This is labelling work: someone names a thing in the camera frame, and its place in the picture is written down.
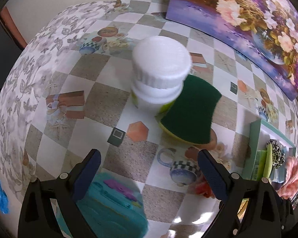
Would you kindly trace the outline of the green tissue pack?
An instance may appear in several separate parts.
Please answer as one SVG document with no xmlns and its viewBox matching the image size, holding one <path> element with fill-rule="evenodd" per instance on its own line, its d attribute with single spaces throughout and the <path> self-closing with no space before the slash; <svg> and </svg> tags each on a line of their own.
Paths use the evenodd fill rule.
<svg viewBox="0 0 298 238">
<path fill-rule="evenodd" d="M 267 151 L 257 151 L 251 180 L 259 181 L 263 177 Z"/>
</svg>

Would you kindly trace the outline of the green yellow scrub sponge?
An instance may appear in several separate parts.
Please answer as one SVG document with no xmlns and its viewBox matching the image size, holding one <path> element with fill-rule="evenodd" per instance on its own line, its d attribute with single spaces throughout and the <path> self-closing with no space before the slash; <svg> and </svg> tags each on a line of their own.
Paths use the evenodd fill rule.
<svg viewBox="0 0 298 238">
<path fill-rule="evenodd" d="M 164 132 L 185 143 L 210 142 L 212 118 L 221 93 L 207 81 L 188 75 L 179 97 L 156 115 Z"/>
</svg>

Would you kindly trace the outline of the lime green cloth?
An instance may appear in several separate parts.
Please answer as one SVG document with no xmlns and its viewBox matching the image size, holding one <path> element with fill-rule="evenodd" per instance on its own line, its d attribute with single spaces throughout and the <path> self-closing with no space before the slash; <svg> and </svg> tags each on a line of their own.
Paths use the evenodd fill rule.
<svg viewBox="0 0 298 238">
<path fill-rule="evenodd" d="M 266 151 L 266 160 L 263 170 L 263 176 L 264 178 L 269 179 L 271 171 L 272 171 L 272 163 L 273 163 L 273 152 L 272 152 L 272 144 L 269 143 L 267 145 L 267 151 Z"/>
</svg>

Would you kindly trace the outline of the teal shallow tray box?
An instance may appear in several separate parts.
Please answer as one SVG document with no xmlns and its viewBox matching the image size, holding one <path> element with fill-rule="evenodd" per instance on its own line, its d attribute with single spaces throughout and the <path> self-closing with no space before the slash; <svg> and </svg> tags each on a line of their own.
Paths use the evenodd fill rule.
<svg viewBox="0 0 298 238">
<path fill-rule="evenodd" d="M 258 119 L 250 124 L 249 155 L 245 157 L 243 179 L 251 179 L 255 169 L 257 151 L 266 150 L 266 144 L 270 139 L 275 139 L 281 146 L 286 147 L 286 156 L 296 156 L 296 146 L 281 131 L 263 119 Z"/>
</svg>

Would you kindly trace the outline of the patterned tablecloth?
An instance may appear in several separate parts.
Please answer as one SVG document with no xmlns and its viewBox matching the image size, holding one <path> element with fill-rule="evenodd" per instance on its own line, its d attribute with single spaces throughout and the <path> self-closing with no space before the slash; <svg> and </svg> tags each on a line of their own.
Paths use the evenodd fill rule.
<svg viewBox="0 0 298 238">
<path fill-rule="evenodd" d="M 156 118 L 133 105 L 131 49 L 148 36 L 167 36 L 205 65 L 192 74 L 222 97 L 212 129 L 215 152 L 241 170 L 255 97 L 270 102 L 269 117 L 293 143 L 298 141 L 298 104 L 257 65 L 223 42 L 165 20 L 167 0 L 117 0 L 73 5 L 56 15 L 12 67 L 0 93 L 0 179 L 9 213 L 0 221 L 17 235 L 21 204 L 32 177 L 57 178 L 98 149 L 102 170 L 143 195 L 148 237 L 199 237 L 219 202 L 180 187 L 161 165 L 170 151 L 187 146 L 173 140 Z"/>
</svg>

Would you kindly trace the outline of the flower painting canvas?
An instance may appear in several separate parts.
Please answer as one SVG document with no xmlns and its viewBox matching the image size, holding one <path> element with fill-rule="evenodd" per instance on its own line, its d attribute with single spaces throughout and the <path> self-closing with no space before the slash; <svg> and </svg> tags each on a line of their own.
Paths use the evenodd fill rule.
<svg viewBox="0 0 298 238">
<path fill-rule="evenodd" d="M 298 96 L 298 0 L 169 0 L 167 19 L 200 30 Z"/>
</svg>

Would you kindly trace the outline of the leopard print scrunchie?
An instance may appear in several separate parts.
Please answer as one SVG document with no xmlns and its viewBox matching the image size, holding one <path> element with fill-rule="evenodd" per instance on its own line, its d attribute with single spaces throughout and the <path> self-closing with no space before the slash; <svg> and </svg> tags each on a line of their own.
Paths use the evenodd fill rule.
<svg viewBox="0 0 298 238">
<path fill-rule="evenodd" d="M 285 163 L 285 153 L 282 151 L 282 147 L 277 140 L 270 139 L 267 142 L 267 146 L 269 144 L 272 147 L 272 166 L 278 169 Z"/>
</svg>

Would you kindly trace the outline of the white pill bottle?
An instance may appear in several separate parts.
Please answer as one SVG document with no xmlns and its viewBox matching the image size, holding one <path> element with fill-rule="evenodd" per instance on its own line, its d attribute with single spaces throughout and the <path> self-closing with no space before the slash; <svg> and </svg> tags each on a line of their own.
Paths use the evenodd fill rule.
<svg viewBox="0 0 298 238">
<path fill-rule="evenodd" d="M 192 67 L 185 46 L 166 36 L 150 36 L 132 51 L 131 94 L 136 108 L 159 115 L 178 98 Z"/>
</svg>

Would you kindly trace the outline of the pink white fuzzy towel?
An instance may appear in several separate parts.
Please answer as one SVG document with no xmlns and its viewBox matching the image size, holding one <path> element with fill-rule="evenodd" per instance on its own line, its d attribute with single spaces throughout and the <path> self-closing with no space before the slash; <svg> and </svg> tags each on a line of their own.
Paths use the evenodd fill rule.
<svg viewBox="0 0 298 238">
<path fill-rule="evenodd" d="M 286 160 L 285 170 L 285 182 L 277 193 L 281 198 L 292 199 L 298 191 L 298 160 L 289 156 Z"/>
</svg>

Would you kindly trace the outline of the red pink pipe cleaner doll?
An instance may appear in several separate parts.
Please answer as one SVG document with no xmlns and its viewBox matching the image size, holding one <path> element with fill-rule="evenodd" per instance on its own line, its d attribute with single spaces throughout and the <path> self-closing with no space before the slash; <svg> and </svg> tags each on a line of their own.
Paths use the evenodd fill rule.
<svg viewBox="0 0 298 238">
<path fill-rule="evenodd" d="M 204 176 L 200 176 L 188 188 L 188 193 L 204 196 L 205 198 L 215 198 L 215 195 Z"/>
</svg>

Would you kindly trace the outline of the teal plastic toy container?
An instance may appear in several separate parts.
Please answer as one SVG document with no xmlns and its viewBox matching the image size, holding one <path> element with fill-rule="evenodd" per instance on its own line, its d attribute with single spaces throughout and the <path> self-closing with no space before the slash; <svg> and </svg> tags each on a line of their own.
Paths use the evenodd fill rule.
<svg viewBox="0 0 298 238">
<path fill-rule="evenodd" d="M 98 237 L 145 237 L 148 232 L 138 187 L 125 184 L 112 174 L 96 174 L 76 205 Z"/>
</svg>

